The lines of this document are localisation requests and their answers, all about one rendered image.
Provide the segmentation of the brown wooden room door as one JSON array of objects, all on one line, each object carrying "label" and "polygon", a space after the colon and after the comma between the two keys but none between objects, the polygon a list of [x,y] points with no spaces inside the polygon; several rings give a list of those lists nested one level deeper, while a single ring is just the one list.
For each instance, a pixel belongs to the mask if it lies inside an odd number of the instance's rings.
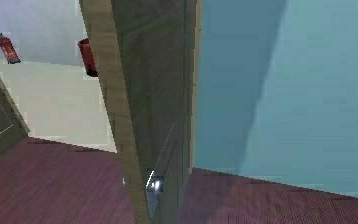
[{"label": "brown wooden room door", "polygon": [[[203,0],[79,0],[135,224],[179,224],[193,168]],[[163,177],[154,216],[145,186]]]}]

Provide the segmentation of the red fire extinguisher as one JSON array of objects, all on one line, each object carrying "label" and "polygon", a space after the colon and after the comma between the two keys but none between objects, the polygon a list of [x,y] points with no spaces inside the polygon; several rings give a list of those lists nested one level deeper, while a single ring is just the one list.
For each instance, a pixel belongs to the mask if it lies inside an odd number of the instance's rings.
[{"label": "red fire extinguisher", "polygon": [[1,32],[0,32],[0,48],[9,64],[16,64],[21,62],[12,45],[11,40],[8,37],[4,36]]}]

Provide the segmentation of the red bin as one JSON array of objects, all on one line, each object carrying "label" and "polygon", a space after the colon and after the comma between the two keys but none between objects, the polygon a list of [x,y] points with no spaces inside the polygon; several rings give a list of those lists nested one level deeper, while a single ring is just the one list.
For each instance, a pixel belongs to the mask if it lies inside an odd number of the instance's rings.
[{"label": "red bin", "polygon": [[86,74],[90,77],[97,77],[98,72],[95,67],[94,57],[90,48],[89,39],[85,38],[77,43],[82,61],[86,70]]}]

